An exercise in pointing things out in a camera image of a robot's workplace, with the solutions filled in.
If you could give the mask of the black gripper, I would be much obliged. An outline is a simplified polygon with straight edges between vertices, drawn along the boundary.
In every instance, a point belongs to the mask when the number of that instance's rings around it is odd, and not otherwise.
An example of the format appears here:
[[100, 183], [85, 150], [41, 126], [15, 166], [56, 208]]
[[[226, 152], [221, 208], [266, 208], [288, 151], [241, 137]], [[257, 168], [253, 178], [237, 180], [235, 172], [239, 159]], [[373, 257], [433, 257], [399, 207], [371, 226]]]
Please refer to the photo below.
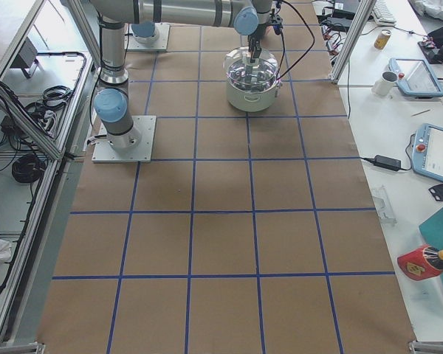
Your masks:
[[259, 39], [262, 39], [269, 27], [279, 27], [283, 23], [276, 9], [269, 9], [258, 13], [258, 26], [256, 30], [247, 36], [248, 58], [251, 61], [259, 59], [261, 54], [261, 45]]

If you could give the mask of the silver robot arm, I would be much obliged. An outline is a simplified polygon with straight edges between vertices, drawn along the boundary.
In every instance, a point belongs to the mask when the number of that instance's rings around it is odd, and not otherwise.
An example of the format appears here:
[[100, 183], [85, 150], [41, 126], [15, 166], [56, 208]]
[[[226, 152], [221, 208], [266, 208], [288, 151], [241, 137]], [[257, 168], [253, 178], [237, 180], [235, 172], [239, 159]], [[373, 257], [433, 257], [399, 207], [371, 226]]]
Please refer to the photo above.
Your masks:
[[248, 37], [250, 61], [261, 55], [260, 40], [267, 27], [281, 27], [281, 17], [271, 1], [153, 0], [93, 1], [104, 17], [131, 24], [135, 36], [150, 38], [155, 24], [168, 22], [210, 27], [230, 27]]
[[106, 16], [99, 7], [97, 18], [100, 41], [99, 92], [95, 112], [106, 129], [109, 144], [126, 149], [138, 140], [128, 107], [128, 72], [125, 69], [125, 24]]

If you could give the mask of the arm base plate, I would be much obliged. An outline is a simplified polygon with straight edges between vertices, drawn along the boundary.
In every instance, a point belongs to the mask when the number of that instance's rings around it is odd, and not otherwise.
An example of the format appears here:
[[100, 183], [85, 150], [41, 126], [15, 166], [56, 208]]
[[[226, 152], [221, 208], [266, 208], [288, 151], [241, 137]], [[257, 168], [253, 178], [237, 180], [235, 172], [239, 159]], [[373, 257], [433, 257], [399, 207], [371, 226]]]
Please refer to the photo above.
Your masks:
[[153, 26], [129, 24], [126, 46], [131, 52], [166, 52], [170, 28], [169, 23], [156, 23]]
[[121, 136], [107, 134], [104, 125], [95, 141], [92, 161], [96, 163], [150, 162], [154, 143], [157, 117], [133, 116], [133, 128]]

